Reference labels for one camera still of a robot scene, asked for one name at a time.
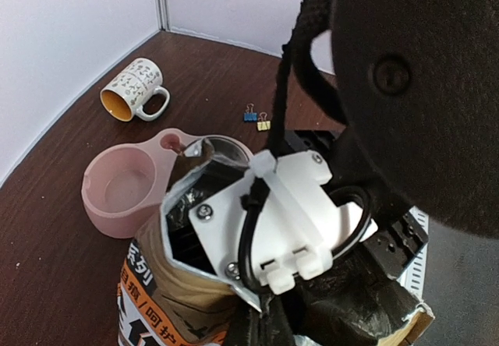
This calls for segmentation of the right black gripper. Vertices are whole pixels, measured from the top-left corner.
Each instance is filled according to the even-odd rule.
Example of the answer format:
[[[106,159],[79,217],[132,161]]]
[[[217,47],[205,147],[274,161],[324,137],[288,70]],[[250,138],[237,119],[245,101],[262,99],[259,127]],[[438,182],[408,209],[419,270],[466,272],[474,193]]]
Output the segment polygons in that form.
[[[368,256],[390,279],[398,279],[428,243],[428,234],[410,214],[411,207],[391,190],[373,169],[349,129],[342,133],[325,130],[288,130],[287,152],[311,149],[318,152],[331,170],[330,192],[358,186],[370,197],[377,231],[363,243]]]

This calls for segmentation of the gold binder clip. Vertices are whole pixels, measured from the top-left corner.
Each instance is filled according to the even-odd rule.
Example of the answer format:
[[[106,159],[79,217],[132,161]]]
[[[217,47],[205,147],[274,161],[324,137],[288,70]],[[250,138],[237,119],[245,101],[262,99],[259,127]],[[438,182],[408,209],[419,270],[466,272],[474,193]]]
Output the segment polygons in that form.
[[[268,118],[267,112],[262,111],[257,117],[257,131],[266,132],[271,128],[271,120]]]

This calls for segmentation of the dog food bag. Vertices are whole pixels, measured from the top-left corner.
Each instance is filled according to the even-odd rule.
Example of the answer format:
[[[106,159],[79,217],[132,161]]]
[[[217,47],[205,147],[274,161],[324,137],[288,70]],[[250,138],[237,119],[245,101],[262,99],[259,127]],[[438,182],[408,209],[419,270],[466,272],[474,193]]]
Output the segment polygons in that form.
[[[215,136],[175,159],[118,286],[120,345],[412,345],[434,321],[405,273],[427,236],[333,189],[305,150],[247,157]]]

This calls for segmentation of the pink double pet bowl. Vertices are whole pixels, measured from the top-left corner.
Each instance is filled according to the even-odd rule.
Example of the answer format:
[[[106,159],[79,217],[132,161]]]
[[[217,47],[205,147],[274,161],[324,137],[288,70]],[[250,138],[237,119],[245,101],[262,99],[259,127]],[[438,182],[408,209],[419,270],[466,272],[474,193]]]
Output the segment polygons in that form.
[[[94,227],[111,238],[132,238],[161,204],[180,151],[199,138],[169,128],[142,143],[98,154],[83,173],[81,187]]]

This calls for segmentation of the blue binder clip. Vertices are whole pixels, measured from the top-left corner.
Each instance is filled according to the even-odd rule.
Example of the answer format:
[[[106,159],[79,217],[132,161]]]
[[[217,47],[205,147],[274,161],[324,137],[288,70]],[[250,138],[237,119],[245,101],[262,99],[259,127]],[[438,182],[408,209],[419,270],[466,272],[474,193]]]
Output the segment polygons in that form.
[[[249,103],[246,106],[246,110],[243,114],[244,122],[257,122],[257,113],[254,111],[254,104]]]

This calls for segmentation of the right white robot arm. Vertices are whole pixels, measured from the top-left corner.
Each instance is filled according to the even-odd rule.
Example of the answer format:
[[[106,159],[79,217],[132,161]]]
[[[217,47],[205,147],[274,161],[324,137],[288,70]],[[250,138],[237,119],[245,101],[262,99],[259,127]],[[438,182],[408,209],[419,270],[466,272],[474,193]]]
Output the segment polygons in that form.
[[[364,188],[383,229],[417,207],[498,237],[498,0],[303,0],[288,50],[345,125],[332,189]]]

